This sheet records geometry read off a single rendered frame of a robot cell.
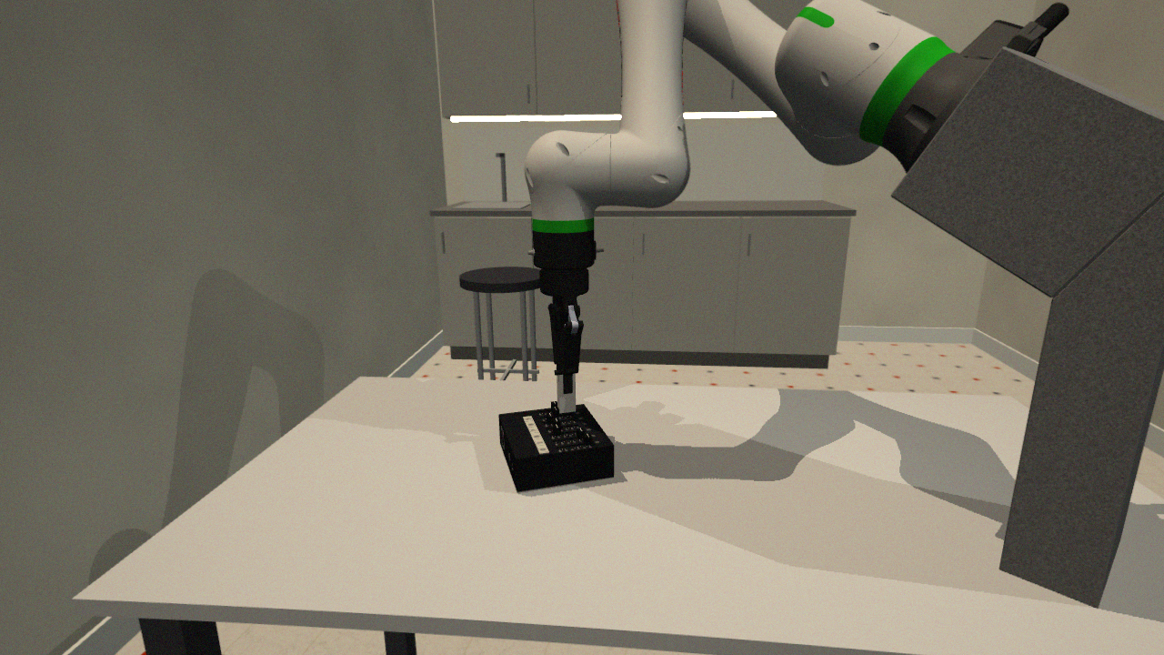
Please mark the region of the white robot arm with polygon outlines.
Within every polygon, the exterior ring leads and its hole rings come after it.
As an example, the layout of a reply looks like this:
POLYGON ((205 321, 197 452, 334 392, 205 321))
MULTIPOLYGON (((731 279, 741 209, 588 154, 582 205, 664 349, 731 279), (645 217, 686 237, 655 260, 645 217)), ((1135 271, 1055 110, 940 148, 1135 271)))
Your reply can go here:
POLYGON ((788 30, 748 0, 617 0, 617 14, 619 131, 554 130, 528 147, 528 256, 546 272, 582 272, 604 252, 594 240, 599 205, 656 208, 684 191, 684 38, 743 80, 816 161, 856 165, 883 145, 907 173, 1000 48, 1035 57, 1069 6, 1024 26, 995 20, 961 54, 861 0, 812 0, 788 30))

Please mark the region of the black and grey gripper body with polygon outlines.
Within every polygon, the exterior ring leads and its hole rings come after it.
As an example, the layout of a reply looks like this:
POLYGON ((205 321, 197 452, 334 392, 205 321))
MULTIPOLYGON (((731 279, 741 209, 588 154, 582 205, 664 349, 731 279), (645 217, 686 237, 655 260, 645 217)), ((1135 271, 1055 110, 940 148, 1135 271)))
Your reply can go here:
POLYGON ((568 322, 568 306, 574 304, 577 314, 577 296, 587 293, 587 268, 582 272, 554 273, 546 272, 541 268, 539 272, 540 291, 544 296, 553 296, 552 301, 556 302, 560 309, 560 328, 565 330, 568 322))

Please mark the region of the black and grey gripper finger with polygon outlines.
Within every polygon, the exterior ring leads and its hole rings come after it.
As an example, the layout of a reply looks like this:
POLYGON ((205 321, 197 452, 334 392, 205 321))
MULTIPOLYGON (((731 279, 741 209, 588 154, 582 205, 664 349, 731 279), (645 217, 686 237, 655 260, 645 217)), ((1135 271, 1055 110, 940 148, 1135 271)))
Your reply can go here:
POLYGON ((558 365, 558 332, 556 332, 556 316, 554 316, 554 307, 556 307, 556 302, 548 304, 548 309, 551 315, 551 333, 552 333, 554 364, 558 365))
MULTIPOLYGON (((579 306, 577 306, 579 309, 579 306)), ((560 328, 560 309, 554 307, 558 332, 558 413, 577 411, 579 346, 585 323, 575 314, 574 304, 568 306, 568 322, 560 328)))

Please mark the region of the black lighting desk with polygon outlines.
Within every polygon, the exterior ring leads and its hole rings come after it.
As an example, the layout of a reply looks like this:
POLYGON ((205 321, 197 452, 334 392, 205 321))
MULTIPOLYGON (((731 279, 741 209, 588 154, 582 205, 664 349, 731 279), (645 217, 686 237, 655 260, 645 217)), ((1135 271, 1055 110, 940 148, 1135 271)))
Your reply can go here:
POLYGON ((558 413, 558 401, 552 401, 551 408, 498 417, 501 448, 517 492, 613 478, 613 443, 585 405, 558 413))

